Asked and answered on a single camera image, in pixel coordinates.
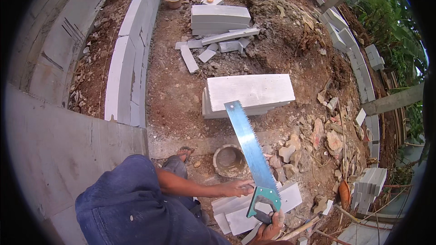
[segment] blue saw blade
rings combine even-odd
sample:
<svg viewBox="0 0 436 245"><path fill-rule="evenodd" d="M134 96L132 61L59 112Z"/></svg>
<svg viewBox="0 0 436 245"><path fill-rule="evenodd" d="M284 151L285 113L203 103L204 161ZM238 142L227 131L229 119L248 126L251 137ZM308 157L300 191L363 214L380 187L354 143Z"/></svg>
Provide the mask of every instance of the blue saw blade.
<svg viewBox="0 0 436 245"><path fill-rule="evenodd" d="M266 164L257 136L254 134L251 123L240 101L232 101L224 104L228 117L232 122L239 144L244 152L248 167L253 175L256 186L273 189L280 196L279 191L271 175L270 168Z"/></svg>

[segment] hand saw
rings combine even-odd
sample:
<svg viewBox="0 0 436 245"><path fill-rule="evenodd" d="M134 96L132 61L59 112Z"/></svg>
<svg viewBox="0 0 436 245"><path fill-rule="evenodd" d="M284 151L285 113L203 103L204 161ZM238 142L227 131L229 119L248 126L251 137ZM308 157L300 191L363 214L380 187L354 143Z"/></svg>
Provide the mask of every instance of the hand saw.
<svg viewBox="0 0 436 245"><path fill-rule="evenodd" d="M280 194L262 154L257 136L254 134L250 121L240 101L232 101L224 104L228 117L232 122L239 144L243 150L248 167L253 175L256 188L248 208L247 217L254 216L263 223L270 224L271 217L256 209L256 204L262 202L269 204L274 212L277 212L282 203Z"/></svg>

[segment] green saw handle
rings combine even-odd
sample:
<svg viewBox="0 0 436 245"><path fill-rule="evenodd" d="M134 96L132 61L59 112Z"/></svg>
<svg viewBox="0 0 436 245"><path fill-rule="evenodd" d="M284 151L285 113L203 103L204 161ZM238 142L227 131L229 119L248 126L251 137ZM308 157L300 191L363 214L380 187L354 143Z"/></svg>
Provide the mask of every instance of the green saw handle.
<svg viewBox="0 0 436 245"><path fill-rule="evenodd" d="M251 198L250 206L248 207L247 218L254 216L259 221L265 224L271 224L271 217L258 209L256 203L262 202L269 204L274 212L280 210L282 203L280 197L270 188L256 187L254 190L253 198Z"/></svg>

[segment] vegetation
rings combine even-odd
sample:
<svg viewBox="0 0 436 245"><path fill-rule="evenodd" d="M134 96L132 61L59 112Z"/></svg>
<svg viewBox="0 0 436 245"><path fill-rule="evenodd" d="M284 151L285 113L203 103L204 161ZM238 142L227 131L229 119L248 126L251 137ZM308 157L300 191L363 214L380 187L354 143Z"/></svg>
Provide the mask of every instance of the vegetation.
<svg viewBox="0 0 436 245"><path fill-rule="evenodd" d="M428 62L407 0L356 0L355 3L348 3L372 36L373 43L384 58L385 67L396 71L398 90L422 82L428 72ZM423 134L422 102L407 106L406 113L410 126L408 136L422 143L419 138Z"/></svg>

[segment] person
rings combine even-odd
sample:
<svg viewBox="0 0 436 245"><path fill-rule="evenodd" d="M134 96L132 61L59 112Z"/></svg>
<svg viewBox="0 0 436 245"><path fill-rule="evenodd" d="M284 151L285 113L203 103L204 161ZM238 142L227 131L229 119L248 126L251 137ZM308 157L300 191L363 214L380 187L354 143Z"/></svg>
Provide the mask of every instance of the person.
<svg viewBox="0 0 436 245"><path fill-rule="evenodd" d="M205 244L228 245L226 238L206 226L208 215L193 197L240 197L253 193L253 180L200 185L188 180L184 164L192 153L181 148L154 167L143 155L130 155L107 171L75 202L77 221L90 245ZM284 214L270 213L250 245L270 244L283 227ZM285 241L278 244L291 244Z"/></svg>

